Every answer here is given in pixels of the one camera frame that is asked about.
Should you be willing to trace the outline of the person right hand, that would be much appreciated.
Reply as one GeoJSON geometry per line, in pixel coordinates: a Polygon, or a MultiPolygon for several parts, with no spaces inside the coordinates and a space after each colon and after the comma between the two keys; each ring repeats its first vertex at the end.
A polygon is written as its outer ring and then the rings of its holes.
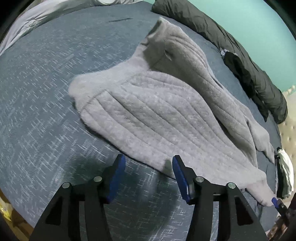
{"type": "Polygon", "coordinates": [[[273,227],[268,231],[267,238],[270,241],[277,241],[280,240],[282,235],[287,230],[287,226],[281,216],[276,218],[275,224],[273,227]]]}

